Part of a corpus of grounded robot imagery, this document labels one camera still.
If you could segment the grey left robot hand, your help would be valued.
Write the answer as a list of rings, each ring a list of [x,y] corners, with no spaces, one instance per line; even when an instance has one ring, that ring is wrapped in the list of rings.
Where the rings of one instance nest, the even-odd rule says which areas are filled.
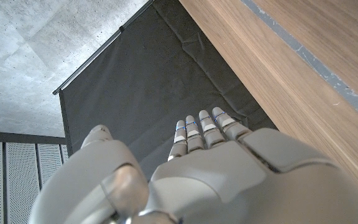
[[[177,122],[147,179],[95,126],[40,191],[31,223],[358,223],[358,187],[329,157],[221,108]]]

